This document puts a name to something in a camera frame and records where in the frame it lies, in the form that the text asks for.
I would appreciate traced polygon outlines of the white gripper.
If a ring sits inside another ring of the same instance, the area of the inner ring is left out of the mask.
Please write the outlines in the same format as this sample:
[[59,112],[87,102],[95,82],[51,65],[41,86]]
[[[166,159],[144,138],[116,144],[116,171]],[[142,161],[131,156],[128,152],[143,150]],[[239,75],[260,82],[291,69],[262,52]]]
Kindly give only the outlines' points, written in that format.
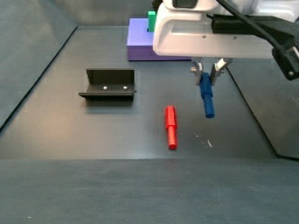
[[[299,0],[224,0],[246,16],[274,16],[288,22],[299,19]],[[230,12],[218,0],[154,0],[156,22],[154,51],[160,56],[216,57],[210,73],[211,85],[232,62],[230,58],[268,59],[272,47],[250,34],[216,34],[211,18]],[[195,85],[200,85],[203,64],[191,59]]]

